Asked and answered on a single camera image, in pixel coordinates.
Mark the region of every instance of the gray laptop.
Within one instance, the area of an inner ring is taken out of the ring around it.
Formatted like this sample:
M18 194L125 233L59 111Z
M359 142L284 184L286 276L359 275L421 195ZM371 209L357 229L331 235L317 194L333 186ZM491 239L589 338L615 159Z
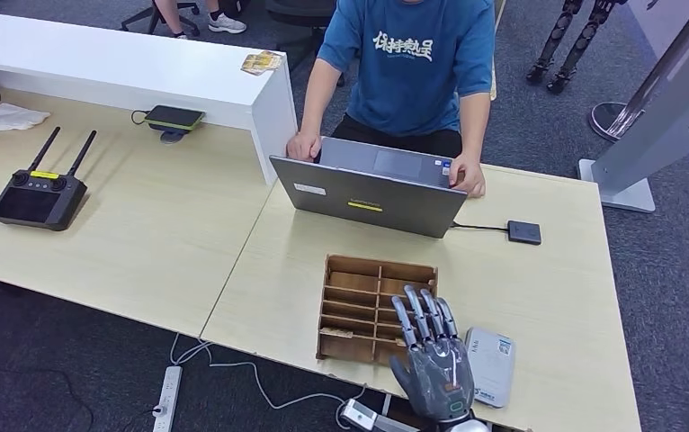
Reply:
M270 156L294 207L441 239L466 200L451 159L323 138L320 163Z

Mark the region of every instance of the robot leg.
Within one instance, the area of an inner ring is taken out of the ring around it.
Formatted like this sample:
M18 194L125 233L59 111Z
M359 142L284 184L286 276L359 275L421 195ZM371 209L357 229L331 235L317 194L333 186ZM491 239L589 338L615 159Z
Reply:
M564 65L562 65L554 79L546 86L550 92L558 95L564 90L569 79L575 75L577 62L583 56L583 53L586 52L588 44L591 43L591 40L596 36L599 26L606 23L609 13L617 3L625 2L618 2L617 0L596 0L594 9L591 11L590 17L588 17L588 24L586 24L586 27L580 32L580 36L575 40L575 44L564 60Z
M557 23L554 24L554 28L549 34L549 39L546 40L546 46L543 47L543 53L535 61L535 64L530 68L530 72L527 73L527 81L532 84L539 84L543 80L543 75L549 70L549 66L553 64L554 51L557 50L561 38L564 37L564 33L567 28L572 23L572 19L575 17L578 11L580 11L580 6L583 5L583 0L564 0L564 5L561 8L561 15L557 19Z

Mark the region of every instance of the white counter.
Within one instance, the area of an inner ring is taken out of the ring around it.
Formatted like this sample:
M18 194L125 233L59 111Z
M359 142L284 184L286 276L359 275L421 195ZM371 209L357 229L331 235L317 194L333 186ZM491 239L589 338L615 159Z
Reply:
M0 86L127 110L204 111L207 123L251 131L270 184L267 157L283 153L297 121L285 55L261 76L240 70L259 51L0 15Z

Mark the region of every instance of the wooden divider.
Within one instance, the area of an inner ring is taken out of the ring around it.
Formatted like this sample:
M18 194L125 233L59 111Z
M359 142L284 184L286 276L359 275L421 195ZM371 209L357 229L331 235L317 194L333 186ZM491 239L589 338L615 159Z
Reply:
M321 295L316 357L387 365L389 357L405 359L406 343L392 297L414 313L403 287L437 295L437 268L352 256L330 255Z

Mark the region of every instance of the power strip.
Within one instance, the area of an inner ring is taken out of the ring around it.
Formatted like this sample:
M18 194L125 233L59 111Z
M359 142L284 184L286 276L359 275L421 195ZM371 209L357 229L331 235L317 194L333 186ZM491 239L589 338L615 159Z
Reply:
M180 388L180 375L183 368L180 366L170 366L165 371L165 381L162 383L162 395L159 396L158 407L162 409L154 420L154 432L170 432L173 428L175 417L175 404L177 403L177 393Z

